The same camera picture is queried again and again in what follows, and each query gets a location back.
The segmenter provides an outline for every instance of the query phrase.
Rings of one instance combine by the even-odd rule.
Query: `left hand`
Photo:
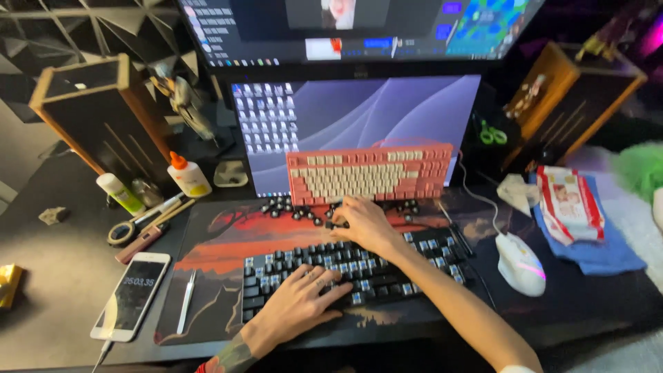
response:
[[[332,280],[339,281],[341,273],[304,264],[286,278],[263,309],[245,326],[247,332],[259,335],[260,347],[252,348],[252,355],[261,358],[278,344],[288,342],[313,327],[341,317],[341,311],[326,311],[333,302],[352,290],[351,283],[334,287],[320,296],[320,291]]]

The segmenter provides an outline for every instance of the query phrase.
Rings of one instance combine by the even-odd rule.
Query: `tattoo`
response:
[[[230,343],[216,356],[205,363],[207,373],[244,373],[258,359],[251,355],[251,350],[244,343],[241,333],[237,333]]]

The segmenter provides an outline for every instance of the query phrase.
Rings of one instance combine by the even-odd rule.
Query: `smartphone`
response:
[[[134,255],[90,336],[115,342],[132,340],[169,263],[168,254],[139,252]]]

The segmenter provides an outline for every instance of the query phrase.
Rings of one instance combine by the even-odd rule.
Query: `computer monitor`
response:
[[[216,72],[500,60],[543,1],[178,0],[199,51]]]
[[[257,196],[290,193],[286,152],[362,149],[384,139],[391,145],[451,143],[449,185],[480,80],[467,75],[231,84]]]

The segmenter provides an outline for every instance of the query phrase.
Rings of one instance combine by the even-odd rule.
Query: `glue bottle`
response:
[[[187,162],[174,151],[170,152],[170,158],[172,160],[168,173],[187,197],[199,198],[211,193],[210,182],[207,181],[197,164]]]
[[[136,198],[131,191],[122,184],[120,179],[111,173],[105,173],[97,178],[97,185],[108,193],[133,216],[145,212],[145,205]]]

